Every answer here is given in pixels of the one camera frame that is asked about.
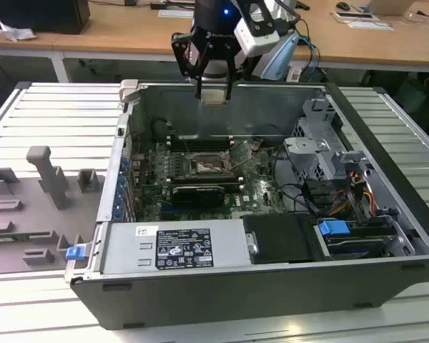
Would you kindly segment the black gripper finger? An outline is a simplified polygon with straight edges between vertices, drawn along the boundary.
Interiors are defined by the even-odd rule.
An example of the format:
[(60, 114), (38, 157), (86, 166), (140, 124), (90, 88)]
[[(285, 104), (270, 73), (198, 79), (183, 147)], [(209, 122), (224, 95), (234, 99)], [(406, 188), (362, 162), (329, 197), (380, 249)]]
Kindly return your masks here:
[(237, 54), (236, 48), (228, 43), (225, 44), (225, 61), (227, 62), (227, 88), (225, 93), (225, 100), (229, 101), (232, 96), (232, 87), (237, 81), (237, 68), (235, 65), (235, 56)]
[(191, 43), (190, 34), (173, 33), (172, 35), (171, 46), (181, 75), (196, 81), (195, 97), (201, 99), (204, 62), (198, 61), (193, 64), (189, 60)]

